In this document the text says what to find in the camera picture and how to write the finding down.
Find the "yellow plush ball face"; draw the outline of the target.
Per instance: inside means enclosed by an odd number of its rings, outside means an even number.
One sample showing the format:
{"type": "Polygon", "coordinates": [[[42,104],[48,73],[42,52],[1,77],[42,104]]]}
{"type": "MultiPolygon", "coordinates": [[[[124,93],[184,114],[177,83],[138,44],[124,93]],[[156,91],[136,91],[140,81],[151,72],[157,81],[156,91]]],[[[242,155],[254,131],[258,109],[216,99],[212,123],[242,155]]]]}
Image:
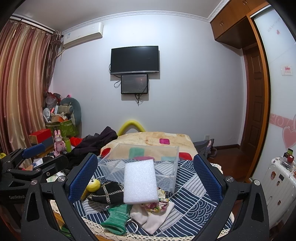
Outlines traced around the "yellow plush ball face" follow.
{"type": "Polygon", "coordinates": [[[99,180],[91,179],[81,196],[81,200],[85,200],[90,193],[94,193],[97,190],[99,190],[100,186],[101,186],[101,183],[99,180]]]}

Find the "black chain pattern pouch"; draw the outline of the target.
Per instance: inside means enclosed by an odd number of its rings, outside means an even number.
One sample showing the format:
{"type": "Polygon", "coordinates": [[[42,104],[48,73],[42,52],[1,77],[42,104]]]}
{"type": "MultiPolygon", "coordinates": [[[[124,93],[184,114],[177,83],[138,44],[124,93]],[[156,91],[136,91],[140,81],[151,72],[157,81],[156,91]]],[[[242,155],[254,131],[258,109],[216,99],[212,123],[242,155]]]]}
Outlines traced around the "black chain pattern pouch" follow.
{"type": "Polygon", "coordinates": [[[113,181],[107,181],[87,196],[88,200],[106,205],[123,204],[124,187],[113,181]]]}

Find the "floral fabric scrunchie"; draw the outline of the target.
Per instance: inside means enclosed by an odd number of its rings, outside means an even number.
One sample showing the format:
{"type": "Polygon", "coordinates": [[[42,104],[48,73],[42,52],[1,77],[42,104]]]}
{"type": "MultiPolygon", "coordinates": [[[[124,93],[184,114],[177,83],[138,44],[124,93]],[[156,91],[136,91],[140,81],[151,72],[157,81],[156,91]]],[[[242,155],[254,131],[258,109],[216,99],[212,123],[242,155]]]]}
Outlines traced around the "floral fabric scrunchie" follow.
{"type": "Polygon", "coordinates": [[[166,211],[169,205],[169,199],[166,197],[166,192],[158,188],[158,201],[143,203],[140,206],[144,208],[147,212],[162,213],[166,211]]]}

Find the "green knitted cloth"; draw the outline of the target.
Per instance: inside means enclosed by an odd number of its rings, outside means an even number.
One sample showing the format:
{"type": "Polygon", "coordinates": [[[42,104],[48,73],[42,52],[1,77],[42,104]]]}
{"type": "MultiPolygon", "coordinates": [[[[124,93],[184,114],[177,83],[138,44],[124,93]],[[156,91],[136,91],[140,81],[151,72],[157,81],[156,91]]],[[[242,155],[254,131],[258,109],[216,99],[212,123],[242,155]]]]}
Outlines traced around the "green knitted cloth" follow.
{"type": "Polygon", "coordinates": [[[125,225],[130,218],[130,204],[117,204],[108,208],[109,217],[101,226],[115,235],[125,235],[125,225]]]}

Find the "white cloth bag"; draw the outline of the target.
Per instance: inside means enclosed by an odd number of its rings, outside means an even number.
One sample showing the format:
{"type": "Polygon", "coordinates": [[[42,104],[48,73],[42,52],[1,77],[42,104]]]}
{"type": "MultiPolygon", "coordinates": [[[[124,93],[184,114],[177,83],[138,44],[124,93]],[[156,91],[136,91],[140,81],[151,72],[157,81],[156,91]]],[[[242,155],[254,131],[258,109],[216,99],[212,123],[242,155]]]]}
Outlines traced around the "white cloth bag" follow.
{"type": "Polygon", "coordinates": [[[174,207],[175,204],[169,201],[165,211],[155,213],[148,212],[139,204],[135,204],[130,210],[130,218],[135,220],[147,233],[153,235],[165,222],[174,207]]]}

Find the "pink bunny doll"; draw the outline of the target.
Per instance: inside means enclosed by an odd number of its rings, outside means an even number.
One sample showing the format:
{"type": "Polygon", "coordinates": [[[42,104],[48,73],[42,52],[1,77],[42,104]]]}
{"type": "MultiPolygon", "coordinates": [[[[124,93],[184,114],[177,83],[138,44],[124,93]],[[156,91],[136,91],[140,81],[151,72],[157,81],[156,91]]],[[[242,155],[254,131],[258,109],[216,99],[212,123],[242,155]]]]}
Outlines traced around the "pink bunny doll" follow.
{"type": "Polygon", "coordinates": [[[54,141],[54,156],[58,157],[66,151],[66,144],[63,141],[60,130],[54,130],[54,141]]]}

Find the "green cardboard box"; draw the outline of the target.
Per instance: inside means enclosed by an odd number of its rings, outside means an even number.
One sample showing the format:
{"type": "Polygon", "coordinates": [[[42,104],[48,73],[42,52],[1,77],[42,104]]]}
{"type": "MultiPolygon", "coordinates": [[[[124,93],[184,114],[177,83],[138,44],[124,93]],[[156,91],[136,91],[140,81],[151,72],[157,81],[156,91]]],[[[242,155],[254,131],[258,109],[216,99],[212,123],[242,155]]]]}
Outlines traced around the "green cardboard box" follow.
{"type": "Polygon", "coordinates": [[[74,126],[71,120],[56,123],[46,123],[46,128],[51,130],[52,136],[54,132],[60,130],[62,137],[75,137],[79,135],[79,128],[74,126]]]}

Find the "red box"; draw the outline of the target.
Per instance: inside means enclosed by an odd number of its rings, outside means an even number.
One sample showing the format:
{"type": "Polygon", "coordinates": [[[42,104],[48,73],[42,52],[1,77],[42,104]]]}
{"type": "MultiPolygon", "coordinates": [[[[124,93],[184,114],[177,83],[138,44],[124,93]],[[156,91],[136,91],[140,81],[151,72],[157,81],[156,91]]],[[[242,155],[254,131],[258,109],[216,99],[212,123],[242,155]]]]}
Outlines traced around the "red box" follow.
{"type": "Polygon", "coordinates": [[[50,129],[48,128],[41,129],[29,135],[29,142],[31,144],[40,144],[41,142],[50,138],[51,136],[52,136],[52,133],[50,129]]]}

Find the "dark backpack on floor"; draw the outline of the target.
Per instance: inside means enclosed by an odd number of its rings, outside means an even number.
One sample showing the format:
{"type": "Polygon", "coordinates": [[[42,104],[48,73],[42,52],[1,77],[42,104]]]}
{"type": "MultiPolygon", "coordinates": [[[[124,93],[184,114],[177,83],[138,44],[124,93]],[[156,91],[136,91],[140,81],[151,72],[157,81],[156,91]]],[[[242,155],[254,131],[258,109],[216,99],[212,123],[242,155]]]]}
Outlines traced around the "dark backpack on floor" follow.
{"type": "Polygon", "coordinates": [[[217,156],[218,150],[213,147],[214,139],[203,140],[194,142],[193,145],[200,155],[203,155],[206,159],[214,158],[217,156]]]}

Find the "grey green neck pillow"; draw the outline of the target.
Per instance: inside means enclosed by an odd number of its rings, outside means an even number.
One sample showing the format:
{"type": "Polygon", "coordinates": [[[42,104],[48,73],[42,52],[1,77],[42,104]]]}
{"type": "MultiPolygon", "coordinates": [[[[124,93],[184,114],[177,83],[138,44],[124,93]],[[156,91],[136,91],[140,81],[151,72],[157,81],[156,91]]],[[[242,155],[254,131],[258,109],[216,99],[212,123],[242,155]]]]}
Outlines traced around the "grey green neck pillow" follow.
{"type": "Polygon", "coordinates": [[[74,126],[79,126],[81,123],[81,106],[79,102],[73,97],[66,97],[62,99],[61,106],[69,106],[68,111],[63,112],[70,115],[74,126]]]}

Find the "yellow foam tube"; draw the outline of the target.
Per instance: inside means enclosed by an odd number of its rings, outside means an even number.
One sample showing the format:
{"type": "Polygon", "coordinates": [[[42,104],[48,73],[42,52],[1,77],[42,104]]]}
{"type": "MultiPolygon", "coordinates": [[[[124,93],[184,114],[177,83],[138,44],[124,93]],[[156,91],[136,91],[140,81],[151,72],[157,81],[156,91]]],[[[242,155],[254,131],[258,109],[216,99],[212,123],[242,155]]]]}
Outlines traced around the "yellow foam tube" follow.
{"type": "Polygon", "coordinates": [[[138,132],[145,132],[144,127],[138,121],[128,120],[120,127],[119,131],[117,132],[117,135],[124,135],[130,128],[135,128],[138,132]]]}

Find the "beige patchwork blanket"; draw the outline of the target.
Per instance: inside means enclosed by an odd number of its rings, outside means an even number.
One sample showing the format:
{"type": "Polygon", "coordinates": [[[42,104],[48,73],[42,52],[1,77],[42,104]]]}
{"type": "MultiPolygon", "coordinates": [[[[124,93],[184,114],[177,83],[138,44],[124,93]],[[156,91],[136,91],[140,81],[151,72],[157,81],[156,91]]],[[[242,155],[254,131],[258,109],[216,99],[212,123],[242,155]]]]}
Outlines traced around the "beige patchwork blanket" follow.
{"type": "Polygon", "coordinates": [[[188,153],[193,158],[198,151],[194,147],[190,137],[180,133],[165,132],[137,132],[127,133],[109,142],[101,148],[100,154],[108,154],[117,144],[131,144],[142,146],[172,146],[179,147],[181,153],[188,153]]]}

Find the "striped red gold curtain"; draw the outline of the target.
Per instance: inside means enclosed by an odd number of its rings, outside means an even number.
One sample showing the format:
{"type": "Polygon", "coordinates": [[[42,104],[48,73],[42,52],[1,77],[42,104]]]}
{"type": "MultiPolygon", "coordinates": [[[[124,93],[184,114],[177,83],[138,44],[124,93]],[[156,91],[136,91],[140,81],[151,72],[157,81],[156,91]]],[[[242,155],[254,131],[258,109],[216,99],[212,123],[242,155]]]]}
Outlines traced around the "striped red gold curtain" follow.
{"type": "Polygon", "coordinates": [[[29,147],[29,135],[45,128],[43,107],[61,46],[52,34],[8,20],[1,30],[1,147],[29,147]]]}

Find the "small black wall monitor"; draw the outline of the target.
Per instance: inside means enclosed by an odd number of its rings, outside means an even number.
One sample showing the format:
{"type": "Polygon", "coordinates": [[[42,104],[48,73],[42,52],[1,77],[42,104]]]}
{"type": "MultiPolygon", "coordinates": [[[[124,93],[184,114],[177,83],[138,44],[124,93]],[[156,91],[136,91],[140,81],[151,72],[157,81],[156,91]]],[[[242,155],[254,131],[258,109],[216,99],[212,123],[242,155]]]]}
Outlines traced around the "small black wall monitor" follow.
{"type": "Polygon", "coordinates": [[[147,74],[121,75],[121,94],[147,94],[149,77],[147,74]]]}

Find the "black wall television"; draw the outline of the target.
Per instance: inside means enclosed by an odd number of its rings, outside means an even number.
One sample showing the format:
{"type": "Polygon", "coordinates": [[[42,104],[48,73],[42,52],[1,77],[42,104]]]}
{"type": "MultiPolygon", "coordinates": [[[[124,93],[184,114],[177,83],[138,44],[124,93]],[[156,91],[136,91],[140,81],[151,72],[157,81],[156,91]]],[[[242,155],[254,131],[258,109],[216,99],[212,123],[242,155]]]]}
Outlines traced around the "black wall television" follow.
{"type": "Polygon", "coordinates": [[[159,73],[159,47],[132,46],[111,49],[110,73],[159,73]]]}

